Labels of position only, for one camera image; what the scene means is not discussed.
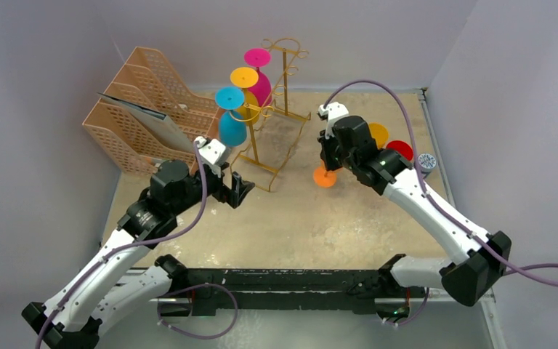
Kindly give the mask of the orange wine glass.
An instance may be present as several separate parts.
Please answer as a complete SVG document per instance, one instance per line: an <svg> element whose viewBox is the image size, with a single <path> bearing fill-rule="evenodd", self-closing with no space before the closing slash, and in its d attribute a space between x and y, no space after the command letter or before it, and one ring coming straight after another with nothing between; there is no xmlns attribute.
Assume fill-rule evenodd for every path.
<svg viewBox="0 0 558 349"><path fill-rule="evenodd" d="M312 178L316 185L321 188L331 188L336 184L337 175L342 171L343 168L336 170L327 170L324 161L320 162L320 166L317 167L313 173Z"/></svg>

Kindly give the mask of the red wine glass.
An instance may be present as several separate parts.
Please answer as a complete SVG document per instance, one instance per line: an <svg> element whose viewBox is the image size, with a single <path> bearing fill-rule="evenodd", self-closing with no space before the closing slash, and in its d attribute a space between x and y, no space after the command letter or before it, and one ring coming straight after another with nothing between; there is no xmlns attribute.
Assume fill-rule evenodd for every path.
<svg viewBox="0 0 558 349"><path fill-rule="evenodd" d="M400 155L405 157L408 161L412 161L414 152L410 144L402 140L392 140L386 144L387 149L397 151Z"/></svg>

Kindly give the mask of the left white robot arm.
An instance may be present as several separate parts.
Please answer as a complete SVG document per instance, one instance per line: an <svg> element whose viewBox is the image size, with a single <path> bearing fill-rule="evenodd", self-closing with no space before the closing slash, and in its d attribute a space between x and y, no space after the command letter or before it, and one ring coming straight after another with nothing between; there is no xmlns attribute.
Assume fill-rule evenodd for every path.
<svg viewBox="0 0 558 349"><path fill-rule="evenodd" d="M47 301L31 302L23 309L22 317L37 335L36 348L95 348L101 336L124 316L164 295L179 297L196 289L215 288L237 305L235 295L225 286L191 284L186 267L171 255L158 258L158 264L137 279L118 285L154 247L192 230L209 196L232 208L240 206L254 184L235 172L231 186L226 186L225 168L225 164L199 161L198 170L191 174L182 161L163 162L105 245L74 279Z"/></svg>

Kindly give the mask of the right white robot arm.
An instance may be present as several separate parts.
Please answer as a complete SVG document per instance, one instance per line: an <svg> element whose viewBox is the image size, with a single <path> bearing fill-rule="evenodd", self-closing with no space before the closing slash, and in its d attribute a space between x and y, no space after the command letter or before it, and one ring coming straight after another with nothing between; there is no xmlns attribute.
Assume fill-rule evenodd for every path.
<svg viewBox="0 0 558 349"><path fill-rule="evenodd" d="M409 286L445 290L473 306L504 274L494 255L509 256L511 239L468 220L430 186L420 186L414 165L392 149L379 149L360 116L322 117L320 157L328 170L345 168L357 180L407 212L443 248L443 258L394 257L379 276L383 293L395 296Z"/></svg>

